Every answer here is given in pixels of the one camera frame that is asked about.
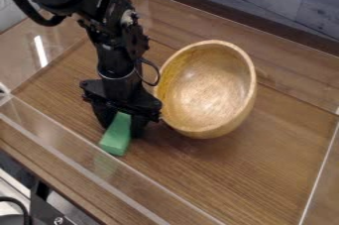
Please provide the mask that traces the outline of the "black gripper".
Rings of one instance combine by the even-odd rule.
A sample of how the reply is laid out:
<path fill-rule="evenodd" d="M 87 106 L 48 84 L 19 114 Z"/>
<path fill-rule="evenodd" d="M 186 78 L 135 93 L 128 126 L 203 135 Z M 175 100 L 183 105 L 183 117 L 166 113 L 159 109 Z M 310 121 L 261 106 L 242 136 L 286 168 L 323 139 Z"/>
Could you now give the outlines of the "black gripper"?
<path fill-rule="evenodd" d="M 159 121 L 161 100 L 146 90 L 135 70 L 122 78 L 99 76 L 83 80 L 80 88 L 100 126 L 107 128 L 116 113 L 126 113 L 132 116 L 131 137 L 142 138 L 148 121 Z"/>

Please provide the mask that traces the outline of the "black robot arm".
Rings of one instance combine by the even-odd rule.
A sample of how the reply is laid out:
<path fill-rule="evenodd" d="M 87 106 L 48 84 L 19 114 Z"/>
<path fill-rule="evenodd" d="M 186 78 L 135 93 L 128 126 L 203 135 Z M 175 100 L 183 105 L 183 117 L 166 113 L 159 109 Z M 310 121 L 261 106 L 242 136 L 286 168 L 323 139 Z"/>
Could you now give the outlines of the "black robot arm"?
<path fill-rule="evenodd" d="M 161 117 L 162 102 L 147 91 L 155 86 L 143 77 L 151 64 L 143 55 L 150 37 L 143 32 L 131 0 L 12 0 L 28 18 L 42 26 L 55 27 L 76 17 L 96 50 L 98 79 L 80 83 L 84 101 L 107 127 L 120 113 L 131 116 L 131 136 L 143 135 L 150 122 Z"/>

